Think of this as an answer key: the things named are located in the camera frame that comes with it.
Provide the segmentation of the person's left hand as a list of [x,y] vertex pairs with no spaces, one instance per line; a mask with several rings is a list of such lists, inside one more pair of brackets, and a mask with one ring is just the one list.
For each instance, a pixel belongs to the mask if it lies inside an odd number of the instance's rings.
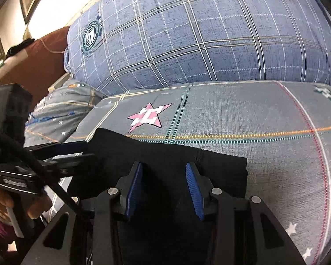
[[[8,214],[8,208],[13,209],[17,207],[20,199],[14,200],[12,194],[0,188],[0,221],[10,223],[11,219]],[[52,200],[46,194],[38,196],[33,201],[29,201],[23,205],[25,214],[31,219],[35,220],[44,212],[47,212],[52,207]]]

